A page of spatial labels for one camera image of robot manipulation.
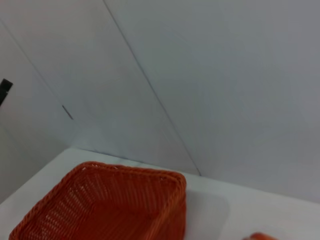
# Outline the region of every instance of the black object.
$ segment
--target black object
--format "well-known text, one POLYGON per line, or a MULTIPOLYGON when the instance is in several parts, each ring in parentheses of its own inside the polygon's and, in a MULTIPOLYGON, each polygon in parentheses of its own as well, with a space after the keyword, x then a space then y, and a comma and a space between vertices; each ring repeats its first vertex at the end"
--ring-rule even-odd
POLYGON ((11 89, 12 85, 13 83, 6 79, 3 79, 0 83, 0 106, 8 95, 8 92, 11 89))

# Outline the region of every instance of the orange wicker basket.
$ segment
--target orange wicker basket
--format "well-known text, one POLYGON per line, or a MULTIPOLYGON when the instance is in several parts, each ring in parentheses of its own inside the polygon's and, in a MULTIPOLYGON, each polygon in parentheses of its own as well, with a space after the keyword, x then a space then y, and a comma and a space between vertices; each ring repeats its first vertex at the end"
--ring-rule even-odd
POLYGON ((85 162, 69 172, 10 240, 182 240, 186 179, 177 172, 85 162))

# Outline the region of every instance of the orange object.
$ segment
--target orange object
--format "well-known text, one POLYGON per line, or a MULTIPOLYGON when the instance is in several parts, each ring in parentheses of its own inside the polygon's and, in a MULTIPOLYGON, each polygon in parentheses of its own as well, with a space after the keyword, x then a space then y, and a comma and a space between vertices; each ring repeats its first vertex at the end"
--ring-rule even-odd
POLYGON ((269 236, 269 235, 266 235, 261 232, 256 232, 256 233, 252 234, 250 239, 252 239, 252 240, 277 240, 276 238, 269 236))
POLYGON ((185 226, 182 174, 91 161, 69 172, 9 240, 182 240, 185 226))

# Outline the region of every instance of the white surface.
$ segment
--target white surface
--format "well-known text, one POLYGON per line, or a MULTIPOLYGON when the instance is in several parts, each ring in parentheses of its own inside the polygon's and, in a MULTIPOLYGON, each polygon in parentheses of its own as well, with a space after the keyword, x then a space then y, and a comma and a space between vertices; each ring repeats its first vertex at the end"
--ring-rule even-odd
MULTIPOLYGON (((76 165, 85 161, 159 167, 78 149, 67 149, 0 205, 0 240, 76 165)), ((184 173, 185 240, 241 240, 263 231, 280 240, 318 240, 320 205, 184 173)))
POLYGON ((102 0, 3 0, 0 18, 81 126, 74 146, 197 173, 102 0))
POLYGON ((3 79, 13 86, 0 107, 0 203, 69 147, 77 131, 0 22, 3 79))
POLYGON ((320 203, 320 1, 105 1, 202 175, 320 203))

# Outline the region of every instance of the white backdrop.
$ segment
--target white backdrop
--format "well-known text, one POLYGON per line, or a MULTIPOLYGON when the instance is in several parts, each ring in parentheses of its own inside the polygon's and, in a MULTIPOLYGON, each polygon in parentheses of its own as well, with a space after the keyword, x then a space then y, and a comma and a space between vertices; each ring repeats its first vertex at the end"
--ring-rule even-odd
POLYGON ((106 0, 210 178, 320 202, 320 2, 106 0))
POLYGON ((0 106, 0 202, 71 143, 78 131, 0 23, 0 82, 13 83, 0 106))
POLYGON ((198 174, 101 0, 4 0, 0 17, 79 124, 73 146, 198 174))

